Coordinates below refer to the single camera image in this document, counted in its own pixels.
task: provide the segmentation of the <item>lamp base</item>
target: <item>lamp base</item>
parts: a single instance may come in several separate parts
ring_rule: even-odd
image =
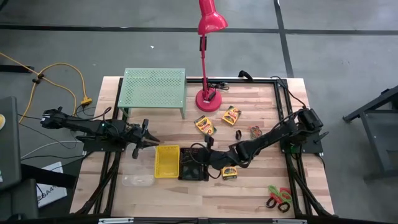
[[[220,108],[221,102],[222,102],[221,93],[219,93],[219,91],[217,91],[213,88],[210,88],[209,94],[212,94],[214,91],[216,92],[216,95],[213,97],[213,99],[210,101],[210,103],[204,102],[203,90],[200,90],[197,93],[196,103],[200,110],[202,110],[204,112],[213,112],[213,111],[216,111],[218,108]]]

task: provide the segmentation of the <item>white paper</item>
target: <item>white paper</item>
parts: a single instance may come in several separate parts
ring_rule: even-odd
[[[52,170],[54,172],[59,172],[59,173],[63,173],[62,170],[62,163],[61,162],[56,162],[54,164],[48,165],[46,167],[43,167],[43,169],[45,170]],[[51,185],[47,185],[47,184],[37,184],[40,189],[43,191],[43,198],[42,198],[42,193],[39,190],[38,187],[36,187],[36,191],[37,191],[37,204],[40,207],[43,207],[44,205],[48,205],[49,203],[52,203],[60,198],[66,197],[67,194],[67,189],[65,187],[57,187],[57,186],[51,186]]]

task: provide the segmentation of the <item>black basket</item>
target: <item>black basket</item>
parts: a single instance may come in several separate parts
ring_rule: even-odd
[[[196,161],[207,161],[208,153],[204,148],[181,148],[180,149],[180,173],[179,180],[209,181],[207,165]]]

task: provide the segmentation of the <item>yellow package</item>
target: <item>yellow package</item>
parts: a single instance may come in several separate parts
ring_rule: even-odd
[[[236,167],[230,167],[230,166],[224,167],[221,170],[221,173],[224,180],[238,178],[238,170],[236,169]]]
[[[228,110],[225,112],[222,120],[226,121],[228,124],[234,125],[241,115],[242,111],[236,109],[233,106],[229,106]]]
[[[217,129],[213,126],[210,119],[208,119],[205,115],[194,121],[195,125],[203,134],[213,135],[217,132]]]

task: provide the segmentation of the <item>yellow extension cord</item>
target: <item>yellow extension cord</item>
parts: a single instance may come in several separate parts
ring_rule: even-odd
[[[81,78],[81,82],[82,82],[82,84],[83,84],[83,94],[84,94],[84,97],[83,97],[83,101],[81,101],[81,104],[82,104],[82,105],[88,105],[88,104],[90,104],[90,103],[92,102],[92,99],[87,97],[87,94],[86,94],[86,86],[85,86],[85,79],[83,78],[83,75],[81,74],[81,72],[79,71],[79,69],[77,69],[77,68],[74,67],[73,65],[70,65],[70,64],[68,64],[68,63],[54,63],[54,64],[52,64],[52,65],[49,65],[49,66],[43,68],[43,69],[38,73],[38,72],[36,72],[36,71],[34,71],[34,70],[32,70],[32,69],[26,67],[25,65],[23,65],[23,64],[20,63],[20,62],[18,62],[17,60],[14,60],[13,58],[10,58],[9,56],[7,56],[7,55],[5,55],[5,54],[3,54],[3,53],[1,53],[1,52],[0,52],[0,55],[2,55],[3,57],[8,58],[9,60],[11,60],[11,61],[13,61],[13,62],[19,64],[19,65],[22,66],[22,67],[28,69],[29,71],[33,72],[33,73],[36,74],[37,76],[39,76],[40,74],[44,73],[44,71],[46,71],[46,70],[48,70],[49,68],[54,67],[54,66],[56,66],[56,65],[66,65],[66,66],[71,67],[72,69],[76,70],[76,72],[79,73],[80,78]],[[52,82],[51,80],[49,80],[48,78],[45,78],[45,77],[43,77],[43,79],[44,79],[45,81],[49,82],[50,84],[53,84],[53,85],[55,85],[55,86],[57,86],[57,87],[59,87],[59,88],[63,88],[64,90],[66,90],[66,91],[68,91],[70,94],[72,94],[72,96],[73,96],[73,102],[74,102],[74,105],[73,105],[73,115],[75,115],[75,113],[76,113],[76,95],[75,95],[70,89],[68,89],[67,87],[65,87],[65,86],[63,86],[63,85],[56,84],[56,83]],[[34,95],[34,91],[35,91],[36,86],[37,86],[37,84],[36,84],[36,83],[33,83],[32,91],[30,92],[29,102],[28,102],[27,107],[26,107],[26,109],[25,109],[25,111],[24,111],[24,114],[22,115],[22,117],[21,117],[20,120],[19,120],[19,123],[22,122],[22,120],[24,119],[24,116],[25,116],[26,113],[29,111],[30,105],[32,104],[32,99],[33,99],[33,95]]]

